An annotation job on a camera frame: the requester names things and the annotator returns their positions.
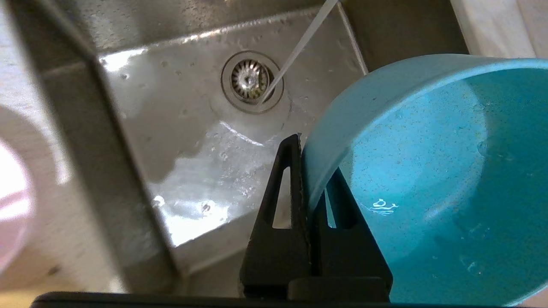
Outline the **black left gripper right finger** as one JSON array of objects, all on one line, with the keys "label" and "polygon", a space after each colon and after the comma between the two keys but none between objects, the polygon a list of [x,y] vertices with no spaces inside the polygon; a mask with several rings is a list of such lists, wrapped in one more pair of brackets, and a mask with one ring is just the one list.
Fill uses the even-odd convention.
[{"label": "black left gripper right finger", "polygon": [[289,283],[290,300],[388,300],[393,275],[340,169],[310,228],[311,275]]}]

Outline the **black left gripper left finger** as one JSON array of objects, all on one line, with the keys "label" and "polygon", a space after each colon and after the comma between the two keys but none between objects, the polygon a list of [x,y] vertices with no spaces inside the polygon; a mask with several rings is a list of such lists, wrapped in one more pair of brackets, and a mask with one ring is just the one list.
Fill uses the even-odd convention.
[{"label": "black left gripper left finger", "polygon": [[[284,170],[289,169],[290,227],[273,226]],[[279,145],[241,269],[241,293],[252,299],[285,299],[289,283],[310,275],[310,241],[298,134]]]}]

